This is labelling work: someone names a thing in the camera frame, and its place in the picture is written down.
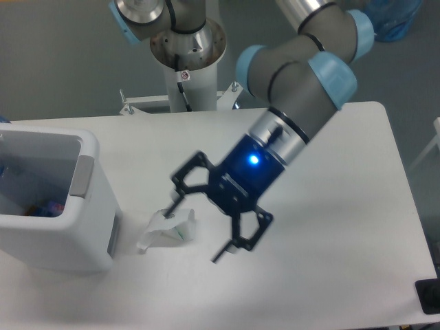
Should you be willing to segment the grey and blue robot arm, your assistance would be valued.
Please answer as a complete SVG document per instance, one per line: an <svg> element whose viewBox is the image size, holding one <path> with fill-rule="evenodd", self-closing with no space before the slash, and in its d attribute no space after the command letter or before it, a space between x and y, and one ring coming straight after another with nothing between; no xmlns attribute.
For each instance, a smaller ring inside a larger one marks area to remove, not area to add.
<svg viewBox="0 0 440 330"><path fill-rule="evenodd" d="M275 48L250 46L236 62L236 81L265 101L267 110L219 164L197 152L172 174L173 202L151 217L140 250L177 226L184 227L184 237L191 236L194 212L179 205L195 193L231 220L223 251L252 250L273 220L259 198L355 93L349 65L373 46L370 19L335 1L279 1L278 6L296 37ZM221 28L207 18L204 1L111 1L109 8L126 38L149 40L156 59L170 69L171 110L215 105L216 79L200 82L195 72L214 65L226 43Z"/></svg>

